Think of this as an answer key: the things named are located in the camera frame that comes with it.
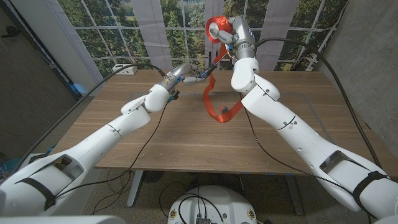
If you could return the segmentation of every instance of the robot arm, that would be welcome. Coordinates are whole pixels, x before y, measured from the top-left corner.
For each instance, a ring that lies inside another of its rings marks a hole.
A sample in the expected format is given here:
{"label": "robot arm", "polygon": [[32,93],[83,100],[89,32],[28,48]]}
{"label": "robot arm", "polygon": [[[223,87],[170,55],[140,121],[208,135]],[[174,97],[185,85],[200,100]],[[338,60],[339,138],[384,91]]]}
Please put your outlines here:
{"label": "robot arm", "polygon": [[280,93],[269,81],[257,75],[254,38],[242,17],[230,18],[232,43],[222,30],[208,30],[219,37],[238,60],[234,66],[232,87],[245,95],[243,106],[253,115],[270,124],[305,161],[311,172],[344,187],[319,179],[322,186],[352,211],[366,209],[377,218],[396,215],[398,184],[369,160],[323,139],[305,121],[278,102]]}
{"label": "robot arm", "polygon": [[147,95],[126,103],[121,116],[109,122],[66,151],[39,159],[0,185],[0,216],[51,215],[67,201],[94,168],[117,143],[150,121],[149,113],[159,112],[168,101],[178,98],[175,86],[196,66],[185,63],[169,72]]}

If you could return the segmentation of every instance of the orange strap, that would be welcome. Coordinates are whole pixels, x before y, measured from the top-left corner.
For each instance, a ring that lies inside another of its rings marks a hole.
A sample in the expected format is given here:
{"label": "orange strap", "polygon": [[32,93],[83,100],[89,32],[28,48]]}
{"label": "orange strap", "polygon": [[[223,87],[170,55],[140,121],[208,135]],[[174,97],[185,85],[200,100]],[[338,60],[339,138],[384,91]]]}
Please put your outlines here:
{"label": "orange strap", "polygon": [[[225,45],[221,44],[220,54],[214,59],[214,63],[218,63],[224,55],[227,53]],[[211,104],[210,97],[208,96],[209,92],[214,89],[214,85],[216,80],[214,79],[213,74],[210,74],[210,84],[205,88],[203,92],[203,102],[205,103],[205,107],[209,115],[216,119],[220,123],[225,123],[232,119],[235,114],[243,107],[241,100],[239,100],[230,110],[228,110],[225,114],[217,115],[214,110],[213,105]]]}

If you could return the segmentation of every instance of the gray table leg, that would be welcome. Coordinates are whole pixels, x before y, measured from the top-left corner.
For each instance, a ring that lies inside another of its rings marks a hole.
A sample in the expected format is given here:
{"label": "gray table leg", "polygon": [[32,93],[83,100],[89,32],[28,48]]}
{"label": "gray table leg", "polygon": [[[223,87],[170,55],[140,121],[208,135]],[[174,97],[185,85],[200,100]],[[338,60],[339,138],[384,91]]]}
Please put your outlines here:
{"label": "gray table leg", "polygon": [[129,198],[127,199],[127,206],[133,207],[136,204],[139,188],[141,186],[143,170],[136,170],[134,178],[132,180]]}
{"label": "gray table leg", "polygon": [[299,190],[297,188],[296,178],[292,175],[286,176],[287,188],[290,192],[290,198],[292,199],[294,212],[296,215],[304,215],[303,205],[301,203]]}

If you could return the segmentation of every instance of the table top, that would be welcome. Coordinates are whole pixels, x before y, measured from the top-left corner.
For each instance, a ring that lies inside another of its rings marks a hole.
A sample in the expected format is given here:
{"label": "table top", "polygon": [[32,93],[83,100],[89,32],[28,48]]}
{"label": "table top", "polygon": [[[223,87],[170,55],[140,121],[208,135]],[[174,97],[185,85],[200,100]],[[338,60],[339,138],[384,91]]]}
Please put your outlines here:
{"label": "table top", "polygon": [[[231,108],[239,94],[231,87],[232,71],[213,72],[215,89],[209,96],[216,112],[220,106]],[[261,72],[280,91],[280,102],[294,111],[325,139],[363,156],[372,157],[356,129],[341,93],[318,72]],[[116,75],[88,105],[57,144],[53,153],[71,148],[91,133],[118,117],[122,106],[158,83],[155,70],[139,70],[135,75]],[[273,161],[257,145],[243,109],[227,123],[219,123],[207,113],[203,90],[208,84],[179,84],[178,100],[165,109],[154,137],[144,148],[133,169],[190,172],[232,172],[245,174],[299,174]],[[97,164],[99,168],[128,168],[153,133],[161,113],[152,113],[151,121],[125,137]],[[307,170],[304,161],[268,124],[250,114],[262,146],[282,162]],[[359,121],[383,166],[398,177],[398,160],[377,136]]]}

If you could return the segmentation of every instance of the window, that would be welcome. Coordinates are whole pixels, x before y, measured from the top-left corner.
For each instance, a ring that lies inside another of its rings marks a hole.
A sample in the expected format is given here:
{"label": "window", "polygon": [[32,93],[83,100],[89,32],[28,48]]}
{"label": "window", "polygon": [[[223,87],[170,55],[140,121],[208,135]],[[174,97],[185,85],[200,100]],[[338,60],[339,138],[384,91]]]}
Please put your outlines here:
{"label": "window", "polygon": [[[159,0],[173,67],[191,62],[205,68],[205,0]],[[115,63],[150,63],[131,0],[58,0],[102,76]],[[268,0],[224,0],[227,17],[243,16],[259,40]],[[323,52],[347,0],[300,0],[287,33]],[[317,56],[285,43],[275,70],[312,70]],[[231,59],[220,62],[232,70]]]}
{"label": "window", "polygon": [[204,0],[160,0],[173,67],[191,62],[205,68]]}
{"label": "window", "polygon": [[[347,2],[300,0],[286,38],[301,40],[323,52]],[[285,43],[275,70],[311,71],[316,62],[317,56],[305,47]]]}
{"label": "window", "polygon": [[58,0],[103,77],[115,63],[150,63],[130,0]]}

